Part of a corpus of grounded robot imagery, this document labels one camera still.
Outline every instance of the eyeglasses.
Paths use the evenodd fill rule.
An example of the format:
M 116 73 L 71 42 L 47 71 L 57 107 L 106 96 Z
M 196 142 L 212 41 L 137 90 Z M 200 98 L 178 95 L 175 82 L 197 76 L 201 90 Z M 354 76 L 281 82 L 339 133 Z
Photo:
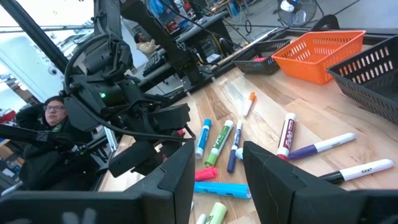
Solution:
M 50 110 L 54 109 L 55 112 L 59 112 L 59 111 L 65 109 L 65 108 L 63 106 L 44 106 L 43 109 L 45 111 L 50 111 Z

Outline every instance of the plastic basket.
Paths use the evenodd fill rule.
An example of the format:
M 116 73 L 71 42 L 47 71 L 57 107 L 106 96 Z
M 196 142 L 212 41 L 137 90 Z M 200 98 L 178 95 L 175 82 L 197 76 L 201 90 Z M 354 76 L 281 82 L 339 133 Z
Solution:
M 359 53 L 365 31 L 308 32 L 272 57 L 288 76 L 317 84 L 333 77 L 327 68 Z
M 341 91 L 398 124 L 398 36 L 328 69 Z
M 237 56 L 233 62 L 243 73 L 257 73 L 272 75 L 279 70 L 278 64 L 271 57 L 282 47 L 290 43 L 290 39 L 271 40 L 254 44 L 251 48 L 245 50 Z

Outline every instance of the black jacket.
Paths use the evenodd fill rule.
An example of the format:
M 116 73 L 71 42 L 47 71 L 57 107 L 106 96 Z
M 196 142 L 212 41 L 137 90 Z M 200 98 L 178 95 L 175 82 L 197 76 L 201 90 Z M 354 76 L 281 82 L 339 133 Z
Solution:
M 43 104 L 21 110 L 16 115 L 16 121 L 21 128 L 36 131 L 52 130 L 45 121 Z M 92 140 L 91 133 L 73 127 L 68 119 L 60 124 L 61 127 L 58 132 L 70 134 L 75 142 L 88 143 Z M 45 190 L 58 181 L 67 178 L 68 175 L 89 169 L 89 162 L 86 159 L 66 164 L 60 151 L 47 144 L 41 146 L 27 145 L 24 149 L 24 159 L 25 163 L 22 166 L 19 178 L 29 190 Z

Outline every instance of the orange marker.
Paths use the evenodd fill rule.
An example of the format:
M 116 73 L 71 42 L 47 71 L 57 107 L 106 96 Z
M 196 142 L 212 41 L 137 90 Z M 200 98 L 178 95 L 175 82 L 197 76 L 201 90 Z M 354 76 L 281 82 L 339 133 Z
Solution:
M 251 105 L 253 105 L 254 100 L 256 99 L 256 94 L 254 92 L 250 93 L 249 99 L 246 101 L 246 104 L 244 105 L 243 108 L 243 114 L 242 116 L 245 118 L 248 116 Z

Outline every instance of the orange basket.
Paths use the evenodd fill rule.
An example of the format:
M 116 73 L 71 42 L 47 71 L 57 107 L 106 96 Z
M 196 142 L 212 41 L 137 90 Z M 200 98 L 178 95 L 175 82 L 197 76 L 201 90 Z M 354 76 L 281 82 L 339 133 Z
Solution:
M 360 53 L 364 34 L 364 30 L 308 32 L 272 58 L 288 76 L 326 84 L 333 78 L 326 69 Z

